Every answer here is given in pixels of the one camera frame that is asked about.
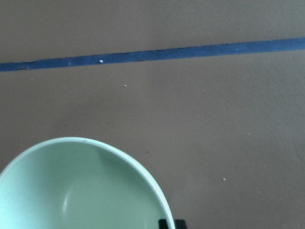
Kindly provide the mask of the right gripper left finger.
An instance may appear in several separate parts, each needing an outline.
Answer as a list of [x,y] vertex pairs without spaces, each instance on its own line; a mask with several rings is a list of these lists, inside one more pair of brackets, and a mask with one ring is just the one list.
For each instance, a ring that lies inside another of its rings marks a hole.
[[167,221],[166,219],[160,219],[158,221],[159,229],[168,229]]

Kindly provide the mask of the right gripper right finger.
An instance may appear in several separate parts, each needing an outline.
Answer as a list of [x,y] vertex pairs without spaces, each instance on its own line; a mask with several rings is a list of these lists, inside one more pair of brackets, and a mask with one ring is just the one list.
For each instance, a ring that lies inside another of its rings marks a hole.
[[186,221],[184,219],[176,219],[175,228],[176,229],[188,229]]

